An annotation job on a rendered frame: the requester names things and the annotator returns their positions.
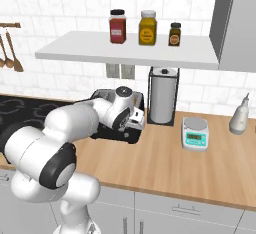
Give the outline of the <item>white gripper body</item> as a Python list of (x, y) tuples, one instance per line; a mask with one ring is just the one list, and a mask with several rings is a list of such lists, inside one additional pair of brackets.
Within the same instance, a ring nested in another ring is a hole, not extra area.
[(127, 121), (127, 126), (134, 129), (143, 129), (145, 126), (144, 111), (135, 108), (133, 114)]

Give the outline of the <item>white paper towel roll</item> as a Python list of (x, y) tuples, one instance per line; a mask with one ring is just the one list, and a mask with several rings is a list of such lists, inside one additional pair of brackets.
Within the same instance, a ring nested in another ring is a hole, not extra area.
[(176, 79), (152, 77), (151, 119), (155, 123), (168, 123), (172, 119)]

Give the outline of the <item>white teal kitchen scale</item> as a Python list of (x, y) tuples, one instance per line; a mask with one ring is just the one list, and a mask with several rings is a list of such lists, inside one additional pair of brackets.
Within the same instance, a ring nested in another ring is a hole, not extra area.
[(199, 117), (184, 117), (181, 126), (182, 147), (192, 151), (206, 151), (209, 142), (208, 122)]

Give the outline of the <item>narrow grey drawer front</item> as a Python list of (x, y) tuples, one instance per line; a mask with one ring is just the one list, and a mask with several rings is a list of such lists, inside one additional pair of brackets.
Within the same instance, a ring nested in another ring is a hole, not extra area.
[(133, 209), (134, 192), (102, 186), (97, 202)]

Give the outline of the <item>yellow spice jar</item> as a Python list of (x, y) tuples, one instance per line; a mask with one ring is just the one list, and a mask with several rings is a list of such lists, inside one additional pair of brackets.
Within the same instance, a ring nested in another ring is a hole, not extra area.
[(156, 42), (156, 12), (154, 10), (142, 10), (139, 23), (139, 44), (154, 45)]

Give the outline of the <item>small brown spice jar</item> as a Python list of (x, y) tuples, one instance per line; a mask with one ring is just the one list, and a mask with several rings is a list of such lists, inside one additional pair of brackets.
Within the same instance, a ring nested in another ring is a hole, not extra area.
[(168, 45), (169, 46), (179, 46), (181, 37), (181, 24), (178, 22), (173, 22), (171, 24)]

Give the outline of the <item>red spice jar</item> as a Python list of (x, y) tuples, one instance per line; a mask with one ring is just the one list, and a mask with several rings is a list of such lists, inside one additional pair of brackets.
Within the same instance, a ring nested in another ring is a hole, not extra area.
[(110, 42), (123, 44), (126, 40), (126, 16), (123, 9), (110, 11)]

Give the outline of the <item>white spray bottle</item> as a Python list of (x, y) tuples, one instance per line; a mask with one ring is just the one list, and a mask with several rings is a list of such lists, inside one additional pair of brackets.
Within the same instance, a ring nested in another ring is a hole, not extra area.
[(229, 122), (229, 131), (236, 135), (241, 135), (245, 132), (248, 124), (248, 115), (249, 115), (249, 95), (246, 95), (240, 106), (235, 110), (234, 115), (232, 116)]

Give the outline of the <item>grey cupboard door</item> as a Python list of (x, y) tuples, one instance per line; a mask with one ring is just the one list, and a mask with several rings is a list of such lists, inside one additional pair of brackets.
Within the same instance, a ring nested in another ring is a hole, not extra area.
[(127, 217), (128, 234), (134, 234), (135, 209), (95, 202), (88, 206), (92, 220), (98, 225), (102, 234), (123, 234), (123, 218)]
[(135, 210), (135, 230), (144, 221), (144, 234), (234, 234), (233, 226), (207, 223), (184, 217), (164, 215), (145, 210)]

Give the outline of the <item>black hob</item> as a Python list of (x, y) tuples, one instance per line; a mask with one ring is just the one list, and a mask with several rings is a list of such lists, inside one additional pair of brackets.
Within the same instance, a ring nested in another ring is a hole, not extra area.
[(9, 126), (20, 122), (43, 129), (47, 114), (66, 105), (70, 102), (0, 95), (0, 136)]

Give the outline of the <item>wooden spoon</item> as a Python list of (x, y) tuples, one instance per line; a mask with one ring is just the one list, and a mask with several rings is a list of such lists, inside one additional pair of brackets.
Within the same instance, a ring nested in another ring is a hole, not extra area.
[(4, 47), (4, 43), (3, 43), (3, 40), (2, 40), (2, 36), (0, 35), (0, 45), (2, 47), (2, 50), (3, 50), (3, 53), (4, 53), (4, 56), (5, 56), (5, 65), (8, 67), (8, 68), (13, 68), (14, 67), (14, 63), (11, 59), (9, 59), (7, 57), (7, 54), (6, 54), (6, 51), (5, 51), (5, 47)]
[(1, 34), (0, 34), (0, 46), (1, 46), (1, 48), (2, 48), (2, 51), (3, 51), (3, 54), (4, 54), (4, 56), (5, 56), (5, 59), (3, 60), (2, 58), (0, 58), (0, 67), (4, 67), (4, 65), (5, 65), (5, 60), (6, 60), (6, 52), (5, 52), (5, 48), (4, 48), (4, 43), (3, 43), (3, 40), (2, 40), (2, 36), (1, 36)]

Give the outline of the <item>grey wall socket plate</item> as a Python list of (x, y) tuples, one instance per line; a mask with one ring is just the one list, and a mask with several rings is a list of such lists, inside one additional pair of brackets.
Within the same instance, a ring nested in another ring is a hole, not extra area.
[(123, 79), (135, 79), (135, 66), (134, 65), (121, 65), (121, 77)]
[(119, 65), (118, 64), (106, 64), (106, 75), (108, 78), (119, 78)]

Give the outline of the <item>white wall shelf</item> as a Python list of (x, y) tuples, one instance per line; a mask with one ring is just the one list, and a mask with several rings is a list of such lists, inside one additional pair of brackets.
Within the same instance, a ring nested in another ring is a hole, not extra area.
[(182, 36), (178, 47), (158, 35), (154, 46), (138, 44), (128, 33), (123, 44), (110, 42), (107, 32), (70, 31), (35, 52), (37, 59), (217, 70), (218, 59), (206, 36)]

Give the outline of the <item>grey wall cupboard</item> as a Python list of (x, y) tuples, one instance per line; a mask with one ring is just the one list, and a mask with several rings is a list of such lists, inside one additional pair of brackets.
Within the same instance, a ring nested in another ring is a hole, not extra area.
[(220, 70), (256, 72), (256, 0), (216, 0), (209, 37)]

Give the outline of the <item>wooden utensil rail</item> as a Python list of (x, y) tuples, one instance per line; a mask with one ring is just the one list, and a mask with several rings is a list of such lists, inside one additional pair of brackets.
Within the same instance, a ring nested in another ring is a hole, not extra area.
[(21, 25), (20, 23), (1, 23), (0, 22), (0, 27), (3, 27), (3, 28), (21, 28)]

